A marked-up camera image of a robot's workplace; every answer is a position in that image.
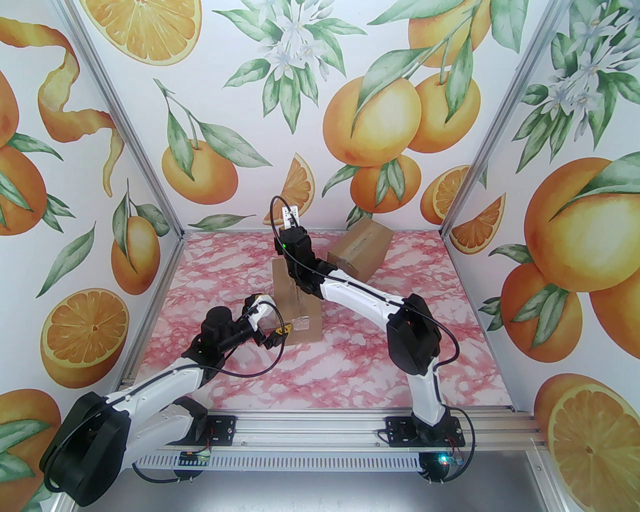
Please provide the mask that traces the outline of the long taped cardboard box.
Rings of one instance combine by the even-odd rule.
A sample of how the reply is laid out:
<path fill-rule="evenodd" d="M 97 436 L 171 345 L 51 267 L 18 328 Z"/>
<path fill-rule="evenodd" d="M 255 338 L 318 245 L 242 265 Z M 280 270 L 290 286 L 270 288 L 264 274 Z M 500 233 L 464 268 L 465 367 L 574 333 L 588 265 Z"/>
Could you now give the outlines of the long taped cardboard box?
<path fill-rule="evenodd" d="M 291 332 L 285 345 L 320 342 L 323 339 L 322 300 L 306 294 L 288 274 L 283 257 L 272 259 L 273 298 Z"/>

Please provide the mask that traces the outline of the short taped cardboard box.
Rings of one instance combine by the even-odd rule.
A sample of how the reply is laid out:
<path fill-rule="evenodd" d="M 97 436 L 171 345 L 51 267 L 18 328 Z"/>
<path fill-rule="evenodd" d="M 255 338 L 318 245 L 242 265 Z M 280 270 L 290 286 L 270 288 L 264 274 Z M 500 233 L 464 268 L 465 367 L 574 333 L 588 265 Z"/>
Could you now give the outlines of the short taped cardboard box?
<path fill-rule="evenodd" d="M 371 277 L 386 260 L 394 231 L 361 218 L 327 250 L 327 262 L 361 282 Z"/>

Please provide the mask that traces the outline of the perforated metal strip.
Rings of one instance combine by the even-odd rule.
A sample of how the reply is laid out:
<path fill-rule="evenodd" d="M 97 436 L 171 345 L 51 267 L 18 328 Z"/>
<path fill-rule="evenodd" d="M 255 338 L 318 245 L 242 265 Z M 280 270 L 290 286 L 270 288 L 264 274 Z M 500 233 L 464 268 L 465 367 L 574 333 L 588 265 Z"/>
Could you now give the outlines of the perforated metal strip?
<path fill-rule="evenodd" d="M 407 451 L 240 451 L 211 450 L 208 467 L 178 467 L 185 450 L 157 450 L 137 460 L 141 470 L 201 470 L 286 472 L 294 470 L 339 473 L 417 473 L 418 452 Z"/>

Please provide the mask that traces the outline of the grey metal shelf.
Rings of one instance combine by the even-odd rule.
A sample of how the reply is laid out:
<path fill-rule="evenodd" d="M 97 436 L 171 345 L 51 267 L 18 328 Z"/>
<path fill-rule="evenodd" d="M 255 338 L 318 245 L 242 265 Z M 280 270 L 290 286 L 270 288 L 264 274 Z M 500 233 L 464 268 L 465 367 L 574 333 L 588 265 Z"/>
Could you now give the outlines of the grey metal shelf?
<path fill-rule="evenodd" d="M 152 484 L 124 472 L 73 512 L 548 512 L 530 471 L 485 463 L 446 484 L 416 473 L 204 471 L 193 482 Z"/>

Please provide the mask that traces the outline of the aluminium mounting rail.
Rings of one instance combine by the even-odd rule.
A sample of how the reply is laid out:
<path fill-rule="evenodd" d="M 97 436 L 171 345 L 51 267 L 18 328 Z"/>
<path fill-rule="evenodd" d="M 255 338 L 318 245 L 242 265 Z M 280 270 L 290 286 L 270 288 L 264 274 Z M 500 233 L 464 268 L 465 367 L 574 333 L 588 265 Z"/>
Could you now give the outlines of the aluminium mounting rail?
<path fill-rule="evenodd" d="M 105 453 L 121 455 L 123 463 L 137 462 L 158 450 L 223 451 L 406 451 L 417 453 L 461 450 L 527 451 L 546 445 L 541 430 L 528 413 L 508 407 L 471 407 L 453 411 L 461 423 L 466 446 L 451 448 L 391 447 L 387 443 L 386 417 L 407 416 L 406 409 L 231 411 L 237 417 L 231 446 L 199 446 L 186 440 L 190 414 L 176 406 L 167 407 L 127 434 L 110 440 L 95 434 L 94 445 Z"/>

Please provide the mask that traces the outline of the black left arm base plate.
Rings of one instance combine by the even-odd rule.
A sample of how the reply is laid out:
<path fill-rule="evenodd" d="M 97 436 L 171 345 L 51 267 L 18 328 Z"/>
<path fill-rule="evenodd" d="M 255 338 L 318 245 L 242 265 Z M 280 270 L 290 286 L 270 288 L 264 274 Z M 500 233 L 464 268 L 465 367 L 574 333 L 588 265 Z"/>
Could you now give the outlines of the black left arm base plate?
<path fill-rule="evenodd" d="M 230 447 L 236 432 L 237 416 L 208 414 L 195 430 L 195 444 L 202 447 Z"/>

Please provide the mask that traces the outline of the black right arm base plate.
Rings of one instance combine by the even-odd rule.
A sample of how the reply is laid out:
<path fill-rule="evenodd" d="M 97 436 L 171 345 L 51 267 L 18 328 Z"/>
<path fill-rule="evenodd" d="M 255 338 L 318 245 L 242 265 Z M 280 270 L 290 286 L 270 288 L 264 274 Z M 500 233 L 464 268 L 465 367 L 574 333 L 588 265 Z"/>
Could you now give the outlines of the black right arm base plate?
<path fill-rule="evenodd" d="M 387 416 L 385 434 L 391 448 L 462 448 L 466 439 L 460 419 L 446 413 L 434 426 L 411 416 Z"/>

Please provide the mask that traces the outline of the aluminium left frame post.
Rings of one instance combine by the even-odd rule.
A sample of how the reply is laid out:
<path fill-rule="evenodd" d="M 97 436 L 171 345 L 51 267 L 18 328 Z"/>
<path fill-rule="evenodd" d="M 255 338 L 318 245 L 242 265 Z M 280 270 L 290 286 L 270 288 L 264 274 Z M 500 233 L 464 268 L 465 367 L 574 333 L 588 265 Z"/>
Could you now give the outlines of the aluminium left frame post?
<path fill-rule="evenodd" d="M 151 160 L 144 150 L 134 125 L 131 123 L 130 117 L 119 97 L 118 91 L 111 80 L 108 69 L 105 67 L 105 64 L 103 64 L 98 51 L 89 37 L 89 33 L 80 20 L 79 11 L 75 7 L 73 0 L 52 0 L 52 4 L 62 24 L 69 31 L 71 41 L 78 46 L 80 54 L 87 61 L 93 75 L 93 81 L 109 108 L 110 116 L 135 160 L 138 170 L 150 188 L 151 194 L 153 194 L 154 199 L 158 202 L 158 207 L 167 218 L 169 228 L 179 239 L 183 239 L 185 237 L 185 229 L 179 221 L 178 215 L 176 215 L 176 211 L 171 205 L 165 190 L 160 184 Z"/>

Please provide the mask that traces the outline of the aluminium frame post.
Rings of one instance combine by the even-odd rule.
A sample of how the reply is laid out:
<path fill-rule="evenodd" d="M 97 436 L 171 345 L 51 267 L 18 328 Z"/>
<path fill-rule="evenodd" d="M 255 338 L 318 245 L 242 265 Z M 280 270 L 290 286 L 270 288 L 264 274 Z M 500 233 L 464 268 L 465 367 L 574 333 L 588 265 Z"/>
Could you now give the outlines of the aluminium frame post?
<path fill-rule="evenodd" d="M 492 153 L 501 141 L 505 129 L 515 118 L 518 105 L 526 100 L 525 93 L 528 86 L 533 84 L 532 79 L 543 62 L 543 54 L 546 51 L 550 56 L 551 64 L 553 64 L 554 68 L 553 75 L 548 79 L 548 82 L 553 85 L 553 93 L 563 91 L 557 98 L 558 102 L 556 106 L 564 106 L 566 109 L 569 107 L 569 86 L 576 80 L 576 71 L 578 71 L 578 58 L 575 57 L 570 61 L 570 53 L 572 51 L 578 53 L 581 46 L 574 47 L 573 42 L 569 42 L 569 49 L 564 49 L 559 45 L 558 60 L 554 56 L 554 49 L 556 47 L 555 43 L 560 42 L 562 39 L 559 35 L 559 30 L 563 27 L 568 27 L 567 38 L 570 40 L 574 38 L 574 15 L 572 13 L 574 2 L 580 2 L 580 0 L 549 1 L 535 29 L 534 35 L 526 48 L 525 54 L 514 71 L 513 79 L 510 82 L 505 97 L 496 111 L 489 130 L 482 140 L 482 144 L 480 144 L 480 148 L 471 163 L 466 178 L 462 180 L 461 187 L 455 195 L 448 213 L 446 213 L 442 227 L 439 229 L 442 237 L 450 233 L 454 227 L 457 216 L 463 206 L 466 205 L 467 199 L 476 185 L 486 182 L 487 169 Z"/>
<path fill-rule="evenodd" d="M 98 51 L 89 37 L 89 33 L 80 20 L 79 11 L 75 7 L 73 0 L 52 0 L 52 4 L 62 24 L 69 31 L 71 41 L 78 46 L 80 54 L 87 61 L 93 75 L 93 81 L 109 108 L 110 116 L 135 160 L 138 170 L 150 188 L 151 194 L 153 194 L 154 199 L 158 202 L 158 207 L 167 218 L 169 228 L 179 239 L 183 239 L 185 237 L 185 229 L 179 221 L 178 215 L 176 215 L 176 211 L 171 205 L 165 190 L 160 184 L 151 160 L 144 150 L 134 125 L 131 123 L 130 117 L 119 97 L 118 91 L 111 80 L 108 69 L 105 67 L 105 64 L 103 64 Z"/>

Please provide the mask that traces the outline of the aluminium right frame post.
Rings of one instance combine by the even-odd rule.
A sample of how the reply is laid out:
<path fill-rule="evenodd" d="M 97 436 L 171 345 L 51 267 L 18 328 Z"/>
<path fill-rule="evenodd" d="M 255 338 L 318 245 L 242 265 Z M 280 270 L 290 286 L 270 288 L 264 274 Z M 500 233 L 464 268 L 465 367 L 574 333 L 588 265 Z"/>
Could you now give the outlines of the aluminium right frame post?
<path fill-rule="evenodd" d="M 554 68 L 553 75 L 548 79 L 548 82 L 553 85 L 553 93 L 563 91 L 557 98 L 558 102 L 556 106 L 564 106 L 566 109 L 569 107 L 569 86 L 576 80 L 576 71 L 578 71 L 578 58 L 575 57 L 570 61 L 570 53 L 572 51 L 578 53 L 581 46 L 574 47 L 573 42 L 569 42 L 569 49 L 564 49 L 559 45 L 558 60 L 554 56 L 554 49 L 556 47 L 555 43 L 560 42 L 562 39 L 559 35 L 559 30 L 563 27 L 568 27 L 567 38 L 570 40 L 574 38 L 574 15 L 572 13 L 574 2 L 580 2 L 580 0 L 549 1 L 535 29 L 534 35 L 526 48 L 525 54 L 514 71 L 513 79 L 510 82 L 505 97 L 496 111 L 489 130 L 482 140 L 482 144 L 480 144 L 480 148 L 471 163 L 466 178 L 462 180 L 461 187 L 455 195 L 448 213 L 446 213 L 442 227 L 439 229 L 442 237 L 450 233 L 454 227 L 457 216 L 463 206 L 466 205 L 467 199 L 476 185 L 486 182 L 487 169 L 492 153 L 501 141 L 505 129 L 515 118 L 518 105 L 526 100 L 525 93 L 528 86 L 533 84 L 532 79 L 543 62 L 543 54 L 546 51 L 550 56 L 551 64 L 553 64 Z"/>

